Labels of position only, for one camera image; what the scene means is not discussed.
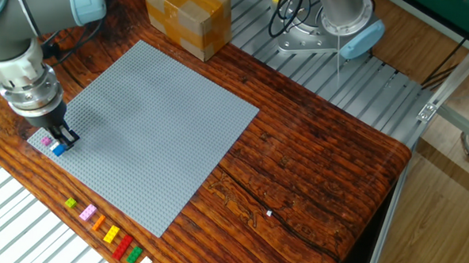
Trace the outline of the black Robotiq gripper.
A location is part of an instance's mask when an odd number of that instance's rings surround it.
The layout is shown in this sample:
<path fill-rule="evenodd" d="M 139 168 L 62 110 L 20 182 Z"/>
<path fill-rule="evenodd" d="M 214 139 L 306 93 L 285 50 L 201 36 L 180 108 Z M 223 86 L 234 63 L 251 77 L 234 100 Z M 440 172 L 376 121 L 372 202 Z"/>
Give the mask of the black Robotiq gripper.
<path fill-rule="evenodd" d="M 53 101 L 45 107 L 27 112 L 24 118 L 34 127 L 48 128 L 48 132 L 52 137 L 67 151 L 74 146 L 74 143 L 80 137 L 67 126 L 67 122 L 64 120 L 66 112 L 66 103 L 59 100 Z"/>

